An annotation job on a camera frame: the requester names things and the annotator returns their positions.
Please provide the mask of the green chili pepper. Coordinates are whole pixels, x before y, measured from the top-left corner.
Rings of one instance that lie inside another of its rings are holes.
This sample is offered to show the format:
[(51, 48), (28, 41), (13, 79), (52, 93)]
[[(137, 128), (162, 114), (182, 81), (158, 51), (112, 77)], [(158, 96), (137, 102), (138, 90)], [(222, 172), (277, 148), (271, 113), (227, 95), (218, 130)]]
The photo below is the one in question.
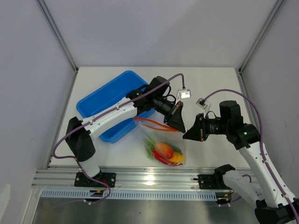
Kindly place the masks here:
[(175, 145), (172, 145), (170, 143), (167, 143), (167, 145), (169, 145), (174, 152), (177, 152), (177, 153), (179, 153), (181, 155), (184, 155), (183, 151), (179, 147), (177, 147)]

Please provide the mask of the clear zip top bag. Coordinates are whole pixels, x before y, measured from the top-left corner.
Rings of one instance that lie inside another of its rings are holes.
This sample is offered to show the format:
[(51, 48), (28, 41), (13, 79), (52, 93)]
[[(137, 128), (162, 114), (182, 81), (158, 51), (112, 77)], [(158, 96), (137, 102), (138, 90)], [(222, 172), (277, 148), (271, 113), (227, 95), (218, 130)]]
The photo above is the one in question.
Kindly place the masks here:
[(154, 120), (151, 120), (151, 119), (135, 117), (134, 122), (135, 122), (136, 128), (139, 132), (140, 141), (143, 143), (144, 148), (145, 148), (145, 140), (147, 138), (153, 139), (155, 141), (155, 143), (163, 142), (166, 144), (170, 143), (172, 145), (175, 145), (183, 151), (184, 156), (185, 156), (183, 165), (185, 165), (187, 149), (186, 149), (186, 141), (183, 139), (183, 134), (181, 132), (179, 132), (178, 130), (176, 130), (174, 128), (168, 127), (168, 126), (158, 123)]

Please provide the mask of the yellow orange mango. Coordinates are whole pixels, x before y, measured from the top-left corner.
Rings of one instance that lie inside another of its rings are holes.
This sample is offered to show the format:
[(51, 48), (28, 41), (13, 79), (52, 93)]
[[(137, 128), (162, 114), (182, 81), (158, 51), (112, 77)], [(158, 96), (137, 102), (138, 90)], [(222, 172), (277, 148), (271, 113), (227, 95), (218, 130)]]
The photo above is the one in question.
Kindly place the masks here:
[(181, 155), (178, 152), (174, 152), (173, 156), (169, 159), (169, 161), (172, 163), (183, 163), (184, 160), (185, 160), (185, 156)]

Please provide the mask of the green grape bunch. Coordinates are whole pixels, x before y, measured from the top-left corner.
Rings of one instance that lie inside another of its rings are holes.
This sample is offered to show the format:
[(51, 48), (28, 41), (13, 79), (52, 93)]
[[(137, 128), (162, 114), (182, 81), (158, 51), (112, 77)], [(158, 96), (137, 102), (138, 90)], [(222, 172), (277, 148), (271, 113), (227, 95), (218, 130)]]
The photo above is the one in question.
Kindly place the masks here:
[(150, 159), (154, 159), (153, 151), (155, 150), (155, 141), (151, 138), (145, 140), (145, 150)]

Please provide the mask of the red chili pepper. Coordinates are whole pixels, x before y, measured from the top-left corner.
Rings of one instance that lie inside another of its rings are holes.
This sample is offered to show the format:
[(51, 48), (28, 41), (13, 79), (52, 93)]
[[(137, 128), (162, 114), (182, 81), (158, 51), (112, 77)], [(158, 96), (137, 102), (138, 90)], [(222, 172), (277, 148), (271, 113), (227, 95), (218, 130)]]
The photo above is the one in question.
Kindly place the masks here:
[(167, 161), (162, 156), (160, 156), (156, 151), (152, 151), (152, 155), (154, 156), (154, 158), (156, 160), (158, 160), (159, 162), (161, 162), (162, 164), (167, 165), (167, 166), (176, 167), (176, 166), (182, 166), (183, 165), (183, 163), (181, 163), (181, 162), (173, 163), (173, 162)]

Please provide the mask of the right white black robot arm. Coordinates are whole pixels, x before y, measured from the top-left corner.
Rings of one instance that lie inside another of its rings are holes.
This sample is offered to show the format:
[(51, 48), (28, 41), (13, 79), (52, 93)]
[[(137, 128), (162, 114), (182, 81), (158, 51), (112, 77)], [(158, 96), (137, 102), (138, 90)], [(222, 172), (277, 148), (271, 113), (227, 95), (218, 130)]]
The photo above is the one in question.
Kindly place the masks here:
[(252, 124), (245, 124), (236, 101), (220, 102), (220, 116), (210, 119), (200, 113), (183, 139), (204, 142), (208, 136), (225, 135), (252, 170), (258, 186), (244, 179), (231, 165), (214, 171), (218, 188), (230, 187), (253, 209), (261, 224), (285, 224), (299, 220), (299, 200), (278, 175), (266, 153), (262, 136)]

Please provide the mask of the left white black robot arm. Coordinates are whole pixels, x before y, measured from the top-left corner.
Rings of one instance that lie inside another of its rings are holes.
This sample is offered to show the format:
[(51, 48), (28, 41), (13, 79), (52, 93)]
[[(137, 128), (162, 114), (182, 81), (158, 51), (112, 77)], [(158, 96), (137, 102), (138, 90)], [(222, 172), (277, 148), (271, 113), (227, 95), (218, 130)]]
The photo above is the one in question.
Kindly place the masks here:
[(79, 167), (85, 172), (85, 181), (90, 186), (98, 186), (101, 182), (101, 170), (93, 158), (96, 153), (94, 140), (119, 123), (154, 109), (164, 116), (167, 128), (185, 133), (181, 99), (189, 98), (191, 92), (183, 86), (174, 100), (169, 101), (165, 92), (170, 88), (169, 80), (157, 76), (149, 84), (131, 90), (104, 111), (82, 120), (77, 117), (69, 120), (65, 141)]

